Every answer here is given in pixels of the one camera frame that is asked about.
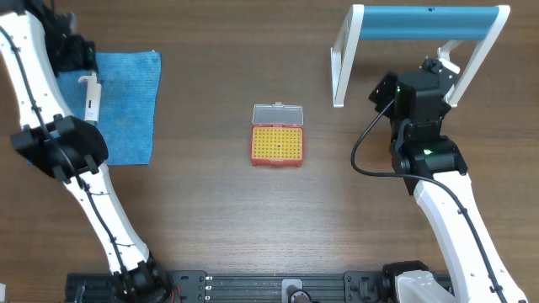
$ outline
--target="black cable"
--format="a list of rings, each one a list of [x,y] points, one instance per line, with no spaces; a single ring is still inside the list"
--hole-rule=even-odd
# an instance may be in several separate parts
[[[461,215],[464,215],[464,219],[466,220],[466,223],[468,224],[470,231],[472,232],[473,239],[478,245],[479,253],[481,253],[481,257],[483,258],[483,261],[485,263],[485,268],[488,272],[488,277],[492,281],[493,287],[491,288],[492,292],[496,292],[498,295],[500,301],[502,303],[507,303],[507,300],[505,299],[504,293],[502,292],[503,287],[498,284],[498,280],[496,279],[496,275],[494,275],[494,271],[492,269],[492,266],[490,265],[490,261],[488,260],[487,253],[485,252],[485,249],[483,247],[483,244],[481,243],[481,239],[479,238],[478,231],[475,229],[475,226],[473,225],[472,219],[470,218],[470,215],[467,213],[467,209],[462,205],[461,201],[458,199],[455,193],[453,193],[447,186],[445,186],[443,183],[436,181],[434,179],[413,175],[413,174],[407,174],[407,173],[375,173],[375,172],[369,172],[364,169],[359,168],[355,164],[355,154],[357,152],[357,148],[360,146],[361,142],[365,137],[369,134],[372,127],[378,122],[378,120],[384,115],[384,113],[395,103],[395,99],[393,99],[381,112],[378,114],[378,116],[367,126],[363,134],[360,136],[360,138],[357,140],[357,142],[354,145],[354,148],[352,149],[352,154],[350,156],[350,162],[352,163],[352,167],[354,170],[358,173],[364,174],[366,176],[372,176],[372,177],[383,177],[383,178],[412,178],[419,181],[425,181],[432,184],[435,184],[439,186],[440,188],[444,189],[447,194],[455,201],[456,206],[458,207],[459,211],[461,212]]]
[[[32,90],[30,89],[30,85],[28,82],[28,77],[26,76],[26,71],[23,66],[23,62],[20,58],[20,49],[14,44],[13,38],[6,32],[6,30],[0,26],[0,32],[4,35],[6,40],[9,42],[9,45],[11,46],[11,50],[15,54],[15,57],[17,58],[17,63],[19,64],[19,69],[21,76],[23,78],[24,86],[26,87],[26,92],[28,93],[29,101],[32,104],[32,110],[34,110],[35,115],[37,116],[37,120],[40,122],[40,128],[43,132],[43,135],[45,135],[45,138],[55,147],[62,157],[64,158],[64,161],[66,165],[69,167],[69,170],[71,171],[72,175],[77,180],[78,186],[80,189],[83,189],[86,195],[88,196],[88,200],[90,201],[90,204],[92,205],[93,212],[97,216],[99,223],[101,223],[101,226],[103,226],[105,232],[109,236],[110,243],[112,244],[113,249],[115,250],[116,257],[118,258],[118,263],[120,264],[120,273],[126,274],[127,270],[125,268],[125,265],[123,263],[123,260],[120,256],[120,251],[118,250],[118,245],[116,244],[116,240],[114,236],[112,235],[112,232],[110,232],[109,227],[104,222],[103,218],[99,214],[99,211],[97,207],[95,206],[95,203],[93,202],[92,193],[90,193],[89,186],[80,178],[77,169],[72,165],[71,160],[69,160],[69,157],[66,155],[66,153],[61,149],[60,144],[56,141],[56,139],[51,135],[49,130],[47,129],[45,122],[43,121],[43,117],[41,116],[41,108],[37,106],[37,103],[35,102],[34,95],[32,94]]]

